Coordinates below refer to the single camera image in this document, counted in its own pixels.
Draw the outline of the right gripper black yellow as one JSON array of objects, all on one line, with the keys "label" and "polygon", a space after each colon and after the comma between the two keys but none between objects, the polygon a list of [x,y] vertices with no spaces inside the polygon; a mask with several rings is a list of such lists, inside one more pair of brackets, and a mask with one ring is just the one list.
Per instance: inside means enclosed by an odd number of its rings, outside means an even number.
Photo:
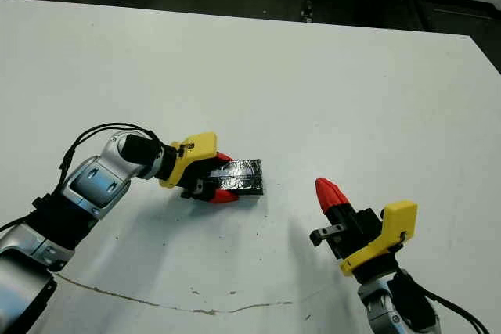
[{"label": "right gripper black yellow", "polygon": [[369,282],[397,270],[395,253],[414,236],[416,203],[388,204],[383,217],[378,217],[370,208],[355,210],[339,187],[326,178],[315,180],[315,191],[330,226],[313,230],[309,238],[313,246],[328,243],[343,275]]}]

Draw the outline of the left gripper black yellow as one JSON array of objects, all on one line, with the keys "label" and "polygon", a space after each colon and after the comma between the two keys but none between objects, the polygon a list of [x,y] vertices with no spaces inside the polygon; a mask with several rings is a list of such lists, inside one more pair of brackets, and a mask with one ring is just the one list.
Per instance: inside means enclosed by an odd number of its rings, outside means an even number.
[{"label": "left gripper black yellow", "polygon": [[214,189],[204,183],[209,167],[233,161],[230,156],[218,152],[217,136],[214,132],[191,135],[182,142],[163,145],[158,170],[161,187],[183,189],[183,198],[202,199],[219,204],[231,203],[239,196],[229,190]]}]

